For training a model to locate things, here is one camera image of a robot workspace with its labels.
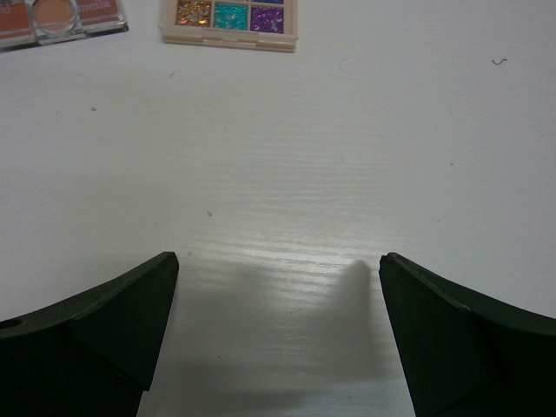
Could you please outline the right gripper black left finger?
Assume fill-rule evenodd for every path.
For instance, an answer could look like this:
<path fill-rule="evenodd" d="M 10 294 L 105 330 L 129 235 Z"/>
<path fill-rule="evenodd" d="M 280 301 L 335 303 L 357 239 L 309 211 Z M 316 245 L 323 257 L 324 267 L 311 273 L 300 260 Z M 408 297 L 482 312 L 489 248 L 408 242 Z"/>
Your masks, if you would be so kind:
<path fill-rule="evenodd" d="M 135 416 L 151 387 L 179 271 L 162 252 L 1 323 L 3 416 Z"/>

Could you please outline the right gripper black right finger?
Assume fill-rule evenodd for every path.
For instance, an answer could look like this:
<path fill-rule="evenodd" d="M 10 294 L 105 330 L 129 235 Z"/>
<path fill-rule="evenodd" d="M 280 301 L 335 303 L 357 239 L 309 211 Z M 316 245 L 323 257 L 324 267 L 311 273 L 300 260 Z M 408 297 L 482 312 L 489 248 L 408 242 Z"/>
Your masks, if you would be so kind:
<path fill-rule="evenodd" d="M 380 282 L 418 416 L 553 416 L 555 320 L 396 253 Z"/>

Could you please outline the clear orange eyeshadow palette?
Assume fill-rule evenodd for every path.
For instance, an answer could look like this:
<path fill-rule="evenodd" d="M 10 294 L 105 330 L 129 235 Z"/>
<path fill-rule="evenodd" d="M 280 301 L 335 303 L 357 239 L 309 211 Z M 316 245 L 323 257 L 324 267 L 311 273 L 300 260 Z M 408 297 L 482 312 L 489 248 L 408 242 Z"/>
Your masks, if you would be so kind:
<path fill-rule="evenodd" d="M 2 0 L 1 49 L 103 36 L 129 29 L 118 0 Z"/>

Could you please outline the beige glitter eyeshadow palette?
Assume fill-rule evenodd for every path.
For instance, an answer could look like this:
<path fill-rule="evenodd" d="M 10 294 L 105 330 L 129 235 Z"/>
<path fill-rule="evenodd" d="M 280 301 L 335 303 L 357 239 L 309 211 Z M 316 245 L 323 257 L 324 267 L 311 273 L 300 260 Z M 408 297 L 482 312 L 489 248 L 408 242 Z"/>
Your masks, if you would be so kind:
<path fill-rule="evenodd" d="M 165 43 L 294 52 L 298 40 L 297 2 L 160 2 L 159 29 Z"/>

